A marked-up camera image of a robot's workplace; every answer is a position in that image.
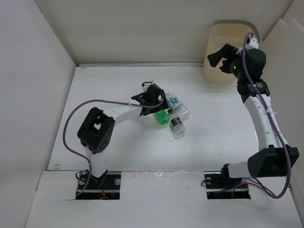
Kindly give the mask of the green plastic soda bottle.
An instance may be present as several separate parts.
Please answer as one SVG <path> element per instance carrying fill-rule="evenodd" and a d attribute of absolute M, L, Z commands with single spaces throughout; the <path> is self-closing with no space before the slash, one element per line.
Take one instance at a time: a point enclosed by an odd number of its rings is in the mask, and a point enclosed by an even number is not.
<path fill-rule="evenodd" d="M 161 110 L 155 113 L 155 118 L 158 124 L 165 125 L 169 123 L 169 117 L 165 110 Z"/>

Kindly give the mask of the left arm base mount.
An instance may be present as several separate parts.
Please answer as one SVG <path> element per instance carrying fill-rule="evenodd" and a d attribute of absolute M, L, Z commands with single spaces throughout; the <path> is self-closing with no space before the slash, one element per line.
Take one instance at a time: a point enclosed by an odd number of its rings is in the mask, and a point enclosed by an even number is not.
<path fill-rule="evenodd" d="M 119 200 L 121 186 L 121 172 L 106 171 L 100 178 L 93 175 L 85 188 L 89 171 L 77 172 L 78 180 L 76 200 Z"/>

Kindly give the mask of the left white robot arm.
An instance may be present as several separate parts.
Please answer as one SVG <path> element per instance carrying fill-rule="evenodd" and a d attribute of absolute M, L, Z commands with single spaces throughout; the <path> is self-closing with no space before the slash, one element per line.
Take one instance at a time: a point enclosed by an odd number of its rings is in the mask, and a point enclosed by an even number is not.
<path fill-rule="evenodd" d="M 114 127 L 129 119 L 168 108 L 164 90 L 155 83 L 147 83 L 142 89 L 142 93 L 131 97 L 128 102 L 114 102 L 115 107 L 105 110 L 93 107 L 78 130 L 77 136 L 91 162 L 89 183 L 95 188 L 103 187 L 106 182 L 104 150 L 110 143 Z"/>

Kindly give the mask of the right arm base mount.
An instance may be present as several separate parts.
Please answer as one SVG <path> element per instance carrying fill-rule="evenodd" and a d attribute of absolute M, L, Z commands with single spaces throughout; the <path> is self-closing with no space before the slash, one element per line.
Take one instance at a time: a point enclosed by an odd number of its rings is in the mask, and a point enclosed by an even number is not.
<path fill-rule="evenodd" d="M 206 189 L 209 200 L 251 199 L 247 183 L 242 178 L 229 177 L 227 167 L 221 171 L 204 171 L 201 186 Z"/>

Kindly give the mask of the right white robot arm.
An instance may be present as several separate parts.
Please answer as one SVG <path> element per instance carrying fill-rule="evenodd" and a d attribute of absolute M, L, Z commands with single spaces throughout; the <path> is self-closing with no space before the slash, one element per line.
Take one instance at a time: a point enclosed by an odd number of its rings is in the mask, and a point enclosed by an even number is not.
<path fill-rule="evenodd" d="M 251 115 L 258 139 L 257 153 L 244 162 L 223 166 L 219 181 L 225 187 L 231 187 L 237 178 L 287 176 L 299 157 L 298 149 L 289 146 L 278 127 L 268 85 L 261 79 L 265 53 L 256 48 L 247 48 L 245 53 L 225 44 L 207 57 L 212 67 L 222 63 L 220 70 L 237 78 L 237 91 Z"/>

